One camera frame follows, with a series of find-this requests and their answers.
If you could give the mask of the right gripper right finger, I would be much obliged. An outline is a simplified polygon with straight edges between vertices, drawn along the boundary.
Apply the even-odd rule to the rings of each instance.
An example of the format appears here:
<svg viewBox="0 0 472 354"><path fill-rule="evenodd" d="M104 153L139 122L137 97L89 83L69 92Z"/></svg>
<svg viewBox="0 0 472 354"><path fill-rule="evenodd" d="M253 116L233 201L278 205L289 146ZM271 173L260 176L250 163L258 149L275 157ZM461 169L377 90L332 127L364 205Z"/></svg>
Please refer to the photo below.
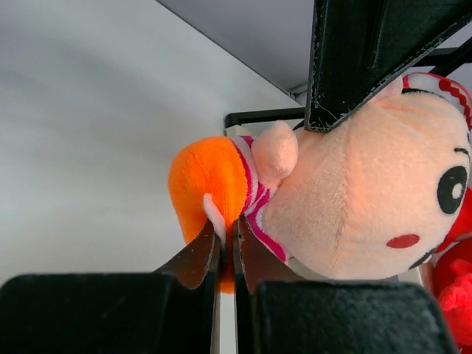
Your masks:
<svg viewBox="0 0 472 354"><path fill-rule="evenodd" d="M252 233L233 226L239 353L449 354L437 303L407 282L307 280Z"/></svg>

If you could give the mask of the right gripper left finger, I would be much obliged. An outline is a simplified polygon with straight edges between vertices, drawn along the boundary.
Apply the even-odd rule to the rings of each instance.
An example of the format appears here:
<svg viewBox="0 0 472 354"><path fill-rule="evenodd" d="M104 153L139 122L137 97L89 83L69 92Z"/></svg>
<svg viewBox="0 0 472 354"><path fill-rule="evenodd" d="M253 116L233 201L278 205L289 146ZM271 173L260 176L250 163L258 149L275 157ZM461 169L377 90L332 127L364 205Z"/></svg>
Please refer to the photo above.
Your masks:
<svg viewBox="0 0 472 354"><path fill-rule="evenodd" d="M3 353L216 353L211 223L150 273L25 274L1 287Z"/></svg>

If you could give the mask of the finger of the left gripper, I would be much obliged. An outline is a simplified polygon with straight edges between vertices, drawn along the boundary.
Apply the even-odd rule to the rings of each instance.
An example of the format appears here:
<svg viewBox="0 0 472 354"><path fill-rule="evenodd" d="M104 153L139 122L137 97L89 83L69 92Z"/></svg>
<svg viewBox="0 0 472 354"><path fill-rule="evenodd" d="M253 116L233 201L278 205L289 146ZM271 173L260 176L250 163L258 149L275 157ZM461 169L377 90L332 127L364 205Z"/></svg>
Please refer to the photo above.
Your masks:
<svg viewBox="0 0 472 354"><path fill-rule="evenodd" d="M331 131L470 21L470 0L316 1L305 129Z"/></svg>

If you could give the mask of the doll plush orange pants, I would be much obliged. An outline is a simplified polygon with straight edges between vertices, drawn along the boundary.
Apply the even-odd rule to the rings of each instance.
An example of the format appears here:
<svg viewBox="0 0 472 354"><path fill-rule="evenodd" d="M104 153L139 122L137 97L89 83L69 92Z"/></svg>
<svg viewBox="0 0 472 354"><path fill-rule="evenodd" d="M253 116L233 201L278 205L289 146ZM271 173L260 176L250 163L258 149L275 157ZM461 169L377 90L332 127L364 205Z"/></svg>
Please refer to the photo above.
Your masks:
<svg viewBox="0 0 472 354"><path fill-rule="evenodd" d="M408 74L328 133L279 121L194 142L168 188L187 242L211 222L231 251L244 217L282 263L332 280L402 274L471 232L471 96Z"/></svg>

